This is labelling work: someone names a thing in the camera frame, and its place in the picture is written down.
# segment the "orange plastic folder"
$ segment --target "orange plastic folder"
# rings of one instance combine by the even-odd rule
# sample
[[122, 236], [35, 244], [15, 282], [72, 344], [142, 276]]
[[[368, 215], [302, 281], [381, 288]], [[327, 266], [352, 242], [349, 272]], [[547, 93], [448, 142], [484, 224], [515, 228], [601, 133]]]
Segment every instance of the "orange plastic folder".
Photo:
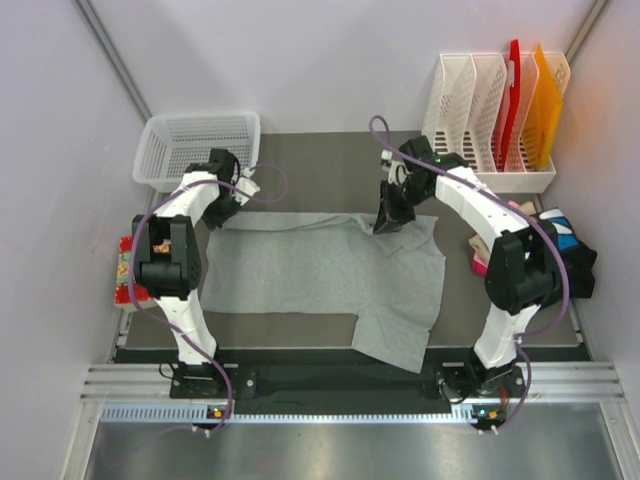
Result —
[[556, 87], [540, 45], [534, 56], [540, 70], [540, 77], [522, 131], [522, 141], [529, 157], [529, 166], [533, 170], [540, 170], [549, 163], [563, 103], [562, 92]]

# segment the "cable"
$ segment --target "cable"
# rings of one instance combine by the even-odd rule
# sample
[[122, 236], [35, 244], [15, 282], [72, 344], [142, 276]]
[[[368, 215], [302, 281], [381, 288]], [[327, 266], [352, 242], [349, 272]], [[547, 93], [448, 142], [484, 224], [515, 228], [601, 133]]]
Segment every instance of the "cable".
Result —
[[398, 168], [396, 168], [396, 183], [398, 185], [402, 185], [402, 182], [400, 181], [400, 175], [398, 174], [400, 169], [402, 169], [402, 173], [404, 174], [405, 177], [408, 176], [407, 167], [405, 167], [404, 165], [398, 165]]
[[507, 412], [507, 408], [509, 408], [509, 392], [507, 391], [507, 387], [504, 385], [500, 385], [500, 405], [502, 406], [502, 410]]
[[471, 391], [473, 390], [471, 388], [471, 385], [467, 384], [467, 391], [458, 400], [451, 400], [451, 399], [449, 399], [449, 396], [446, 393], [444, 393], [444, 388], [442, 386], [445, 383], [447, 383], [447, 382], [446, 381], [440, 382], [440, 384], [438, 384], [438, 390], [440, 391], [440, 395], [442, 395], [442, 398], [444, 398], [451, 405], [460, 405], [460, 404], [464, 403], [464, 401], [467, 398], [469, 398], [469, 395], [471, 395]]
[[527, 355], [527, 353], [524, 351], [524, 349], [518, 343], [516, 343], [516, 351], [518, 352], [518, 355], [520, 355], [520, 357], [522, 357], [522, 359], [524, 360], [524, 363], [526, 365], [526, 368], [527, 368], [527, 382], [525, 383], [524, 391], [522, 392], [522, 396], [520, 397], [520, 400], [518, 401], [518, 403], [516, 404], [515, 408], [513, 409], [513, 412], [511, 412], [511, 415], [509, 415], [507, 417], [507, 419], [504, 421], [504, 423], [502, 425], [500, 425], [499, 427], [496, 428], [496, 433], [497, 432], [501, 432], [505, 428], [507, 428], [507, 426], [511, 422], [513, 422], [513, 420], [518, 416], [518, 414], [520, 413], [520, 410], [522, 409], [522, 406], [524, 405], [525, 399], [529, 395], [529, 389], [531, 388], [531, 360], [529, 359], [529, 355]]
[[240, 180], [240, 174], [242, 167], [240, 166], [240, 161], [238, 160], [238, 157], [234, 156], [233, 157], [233, 177], [235, 180], [232, 180], [232, 183], [234, 185], [236, 185], [238, 183], [238, 180]]
[[[378, 132], [375, 129], [375, 122], [379, 120], [380, 122], [382, 122], [382, 124], [384, 125], [384, 138], [381, 134], [381, 132]], [[429, 170], [433, 173], [436, 173], [438, 175], [443, 175], [447, 178], [450, 178], [451, 180], [454, 180], [472, 190], [476, 190], [476, 186], [474, 184], [472, 184], [471, 182], [465, 180], [464, 178], [460, 178], [456, 175], [453, 175], [452, 173], [449, 173], [446, 170], [442, 170], [441, 168], [435, 167], [433, 165], [429, 165], [428, 163], [425, 163], [421, 160], [418, 160], [417, 158], [414, 158], [410, 155], [407, 155], [403, 152], [401, 152], [398, 148], [394, 147], [391, 144], [391, 131], [389, 129], [389, 124], [387, 123], [387, 121], [384, 119], [384, 117], [382, 117], [381, 115], [374, 115], [373, 117], [371, 117], [371, 119], [369, 120], [369, 131], [371, 132], [371, 134], [374, 136], [374, 138], [378, 141], [378, 143], [380, 143], [380, 145], [382, 145], [384, 147], [385, 150], [389, 150], [390, 152], [395, 153], [396, 155], [398, 155], [400, 158], [406, 160], [407, 162], [413, 163], [414, 165], [418, 165], [426, 170]], [[525, 399], [527, 398], [527, 394], [529, 393], [529, 388], [531, 387], [531, 362], [529, 361], [529, 357], [527, 356], [527, 354], [524, 352], [524, 350], [520, 347], [520, 344], [522, 343], [522, 339], [523, 338], [527, 338], [527, 337], [533, 337], [534, 335], [541, 335], [543, 333], [547, 333], [550, 332], [551, 330], [555, 329], [558, 325], [560, 325], [560, 322], [562, 321], [562, 319], [564, 318], [564, 316], [567, 313], [567, 310], [569, 308], [569, 276], [567, 274], [567, 269], [564, 266], [564, 262], [562, 261], [562, 256], [560, 255], [560, 251], [558, 250], [558, 248], [555, 246], [555, 244], [553, 243], [553, 240], [551, 240], [551, 238], [549, 238], [549, 236], [544, 232], [544, 230], [540, 227], [540, 225], [538, 225], [536, 223], [535, 220], [533, 220], [531, 217], [529, 217], [529, 215], [522, 213], [520, 210], [518, 210], [515, 207], [512, 207], [511, 205], [509, 205], [507, 202], [501, 200], [500, 198], [490, 194], [489, 192], [487, 192], [486, 190], [480, 189], [478, 190], [478, 193], [480, 195], [482, 195], [483, 197], [491, 200], [492, 202], [494, 202], [497, 205], [500, 205], [502, 208], [504, 208], [505, 210], [509, 210], [510, 212], [516, 214], [518, 217], [522, 218], [525, 222], [527, 222], [531, 228], [533, 228], [533, 230], [540, 235], [540, 238], [542, 238], [542, 241], [547, 245], [547, 247], [549, 248], [549, 251], [551, 252], [551, 255], [553, 256], [553, 259], [555, 260], [556, 264], [558, 265], [558, 270], [560, 271], [560, 281], [562, 283], [562, 304], [560, 306], [560, 311], [558, 312], [558, 315], [556, 316], [556, 318], [549, 323], [549, 325], [539, 329], [539, 330], [535, 330], [533, 332], [525, 332], [525, 333], [519, 333], [517, 335], [514, 336], [514, 342], [516, 344], [516, 351], [518, 352], [518, 354], [525, 360], [525, 363], [527, 364], [527, 383], [524, 389], [524, 393], [522, 395], [522, 397], [520, 398], [520, 401], [518, 402], [518, 404], [516, 405], [516, 407], [514, 408], [513, 412], [511, 413], [511, 415], [509, 415], [509, 417], [507, 418], [507, 420], [505, 420], [505, 422], [498, 427], [498, 431], [502, 430], [506, 425], [510, 424], [513, 421], [513, 418], [518, 415], [518, 413], [520, 412], [522, 405], [524, 404]]]
[[162, 372], [162, 365], [163, 365], [162, 363], [159, 363], [159, 364], [158, 364], [158, 373], [160, 374], [160, 376], [161, 376], [161, 377], [163, 377], [163, 378], [166, 378], [167, 380], [173, 380], [173, 378], [171, 378], [171, 377], [169, 377], [169, 376], [165, 375], [165, 374]]

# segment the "aluminum frame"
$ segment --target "aluminum frame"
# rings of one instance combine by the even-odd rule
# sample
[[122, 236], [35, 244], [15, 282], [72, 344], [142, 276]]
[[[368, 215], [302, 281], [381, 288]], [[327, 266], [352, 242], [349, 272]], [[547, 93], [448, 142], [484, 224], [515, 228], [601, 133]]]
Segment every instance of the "aluminum frame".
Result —
[[[640, 478], [640, 442], [624, 391], [611, 362], [534, 362], [526, 403], [591, 403], [602, 408], [611, 442], [625, 479]], [[89, 369], [80, 398], [75, 434], [69, 448], [65, 480], [84, 478], [97, 427], [105, 409], [148, 405], [150, 409], [206, 404], [226, 407], [225, 400], [174, 400], [171, 381], [160, 376], [153, 364], [96, 364]], [[469, 399], [451, 417], [436, 415], [238, 415], [236, 423], [462, 423], [471, 405], [495, 400]], [[164, 422], [158, 416], [157, 422]]]
[[104, 53], [106, 60], [111, 65], [111, 68], [113, 68], [113, 72], [116, 77], [118, 77], [120, 85], [127, 97], [131, 100], [133, 108], [135, 108], [140, 119], [146, 123], [146, 121], [151, 118], [151, 111], [133, 80], [133, 77], [129, 73], [127, 66], [120, 57], [120, 53], [113, 44], [113, 41], [104, 27], [102, 20], [100, 20], [100, 16], [93, 7], [93, 4], [90, 0], [73, 0], [73, 3], [76, 5], [78, 12], [91, 31], [91, 34], [102, 50], [102, 53]]

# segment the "metal floor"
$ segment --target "metal floor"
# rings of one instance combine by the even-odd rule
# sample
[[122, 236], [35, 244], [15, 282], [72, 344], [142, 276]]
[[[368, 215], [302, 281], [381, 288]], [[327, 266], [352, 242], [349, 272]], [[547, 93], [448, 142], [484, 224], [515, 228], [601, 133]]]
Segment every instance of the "metal floor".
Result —
[[[419, 132], [395, 132], [392, 141], [402, 144]], [[289, 178], [289, 193], [275, 205], [247, 204], [254, 211], [363, 212], [377, 213], [380, 147], [369, 133], [320, 133], [263, 135], [260, 161], [282, 167]], [[268, 169], [254, 177], [264, 198], [277, 197], [282, 182]], [[531, 196], [514, 198], [531, 200]], [[469, 346], [480, 336], [489, 310], [483, 279], [471, 271], [471, 248], [467, 240], [471, 228], [449, 207], [431, 200], [417, 209], [418, 214], [439, 218], [436, 244], [447, 257], [442, 306], [431, 331], [429, 346]], [[203, 267], [208, 231], [196, 227]], [[529, 328], [548, 324], [556, 305], [540, 312]], [[209, 329], [222, 348], [349, 347], [357, 317], [355, 315], [261, 314], [231, 315], [205, 313]], [[546, 335], [527, 339], [529, 345], [575, 346], [578, 340], [567, 316], [559, 328]], [[169, 330], [142, 314], [133, 315], [127, 338], [128, 349], [175, 348]]]
[[[621, 479], [598, 405], [530, 405], [499, 436], [467, 425], [228, 425], [206, 440], [100, 424], [87, 480]], [[119, 468], [132, 449], [146, 443]]]

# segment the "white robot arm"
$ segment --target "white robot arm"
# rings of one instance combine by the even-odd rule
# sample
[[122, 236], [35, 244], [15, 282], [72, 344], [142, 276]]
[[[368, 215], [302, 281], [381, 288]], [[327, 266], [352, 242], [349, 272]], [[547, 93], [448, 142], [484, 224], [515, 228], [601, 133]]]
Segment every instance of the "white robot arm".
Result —
[[[397, 231], [415, 219], [414, 206], [433, 197], [478, 232], [492, 252], [485, 279], [491, 306], [465, 369], [473, 377], [469, 383], [474, 389], [493, 389], [511, 372], [516, 358], [514, 338], [525, 332], [538, 310], [561, 298], [558, 266], [523, 218], [479, 193], [481, 189], [488, 192], [486, 185], [459, 155], [435, 154], [424, 136], [409, 140], [400, 150], [476, 186], [472, 189], [412, 163], [394, 160], [391, 152], [383, 151], [381, 163], [387, 177], [380, 186], [374, 233]], [[558, 246], [569, 272], [571, 296], [589, 297], [595, 283], [591, 273], [595, 252], [577, 240], [559, 211], [554, 212], [541, 214], [538, 225]]]
[[[237, 159], [227, 150], [212, 149], [208, 164], [192, 165], [183, 176], [176, 189], [183, 193], [158, 209], [143, 226], [134, 266], [136, 282], [149, 290], [167, 320], [178, 327], [173, 334], [178, 360], [185, 365], [208, 363], [185, 341], [185, 335], [210, 357], [217, 348], [198, 298], [201, 266], [193, 227], [201, 218], [211, 230], [221, 227], [260, 190], [251, 180], [252, 173], [250, 169], [239, 172]], [[244, 194], [215, 183], [189, 188], [202, 180], [232, 183], [233, 176], [237, 177], [235, 186]], [[134, 219], [134, 232], [139, 221], [140, 217]]]

